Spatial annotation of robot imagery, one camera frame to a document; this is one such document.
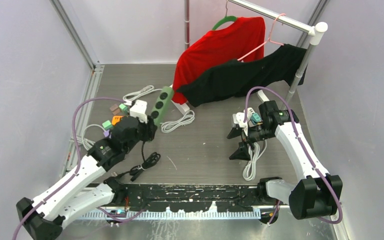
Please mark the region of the teal green plug adapter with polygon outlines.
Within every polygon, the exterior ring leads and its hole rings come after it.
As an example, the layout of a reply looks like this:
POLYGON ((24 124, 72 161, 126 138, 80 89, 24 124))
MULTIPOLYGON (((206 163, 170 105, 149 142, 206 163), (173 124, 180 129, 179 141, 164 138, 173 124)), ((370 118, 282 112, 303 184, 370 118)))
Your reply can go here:
POLYGON ((110 120, 106 120, 105 122, 102 123, 102 127, 105 131, 108 131, 113 127, 113 124, 110 120))

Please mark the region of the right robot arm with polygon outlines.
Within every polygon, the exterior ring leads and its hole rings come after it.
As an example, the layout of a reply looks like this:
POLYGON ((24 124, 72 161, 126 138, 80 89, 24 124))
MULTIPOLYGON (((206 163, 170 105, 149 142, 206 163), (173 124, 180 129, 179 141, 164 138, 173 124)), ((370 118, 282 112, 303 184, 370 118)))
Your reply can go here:
POLYGON ((250 161, 259 142, 275 138, 285 149, 297 177, 297 183, 277 176, 262 178, 258 184, 259 202, 268 206, 278 200, 289 206, 297 220, 325 220, 340 212, 343 182, 317 159, 294 111, 280 110, 274 100, 263 102, 258 109, 257 120, 253 119, 256 113, 252 108, 232 114, 232 129, 227 138, 240 137, 241 141, 229 159, 250 161))

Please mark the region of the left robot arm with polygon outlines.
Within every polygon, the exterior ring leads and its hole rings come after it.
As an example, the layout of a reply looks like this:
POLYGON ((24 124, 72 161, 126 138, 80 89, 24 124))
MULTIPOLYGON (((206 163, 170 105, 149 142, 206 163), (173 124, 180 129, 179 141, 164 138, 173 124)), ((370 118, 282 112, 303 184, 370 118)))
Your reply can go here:
POLYGON ((55 240, 72 221, 94 208, 121 206, 127 193, 117 177, 109 177, 93 190, 79 193, 95 179, 126 158, 139 142, 154 139, 159 123, 151 116, 146 122, 123 116, 82 157, 77 166, 42 194, 22 198, 16 204, 20 228, 34 240, 55 240))

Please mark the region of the orange power strip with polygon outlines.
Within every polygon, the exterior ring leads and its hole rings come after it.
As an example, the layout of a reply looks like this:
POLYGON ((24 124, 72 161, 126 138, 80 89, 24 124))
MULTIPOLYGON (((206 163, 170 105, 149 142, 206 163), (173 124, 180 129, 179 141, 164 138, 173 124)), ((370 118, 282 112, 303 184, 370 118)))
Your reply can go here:
POLYGON ((123 118, 124 116, 123 115, 114 115, 111 119, 111 124, 113 126, 115 126, 118 122, 121 121, 121 119, 123 118))

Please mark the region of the purple power strip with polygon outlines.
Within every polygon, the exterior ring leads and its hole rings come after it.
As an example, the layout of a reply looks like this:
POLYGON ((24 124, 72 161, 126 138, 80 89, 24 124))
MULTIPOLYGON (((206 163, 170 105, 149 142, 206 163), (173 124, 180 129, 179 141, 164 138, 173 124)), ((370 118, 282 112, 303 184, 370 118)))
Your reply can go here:
POLYGON ((107 138, 110 135, 110 131, 109 130, 105 130, 103 132, 103 135, 104 135, 105 138, 107 138))

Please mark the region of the green power strip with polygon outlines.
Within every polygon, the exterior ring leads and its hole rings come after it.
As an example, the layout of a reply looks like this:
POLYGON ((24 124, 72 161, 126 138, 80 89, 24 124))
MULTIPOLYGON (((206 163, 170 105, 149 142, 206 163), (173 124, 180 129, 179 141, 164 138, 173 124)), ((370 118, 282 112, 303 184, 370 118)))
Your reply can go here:
POLYGON ((156 99, 156 102, 151 110, 150 117, 153 119, 155 126, 159 126, 163 121, 169 104, 174 95, 174 90, 170 86, 164 86, 161 93, 156 99))

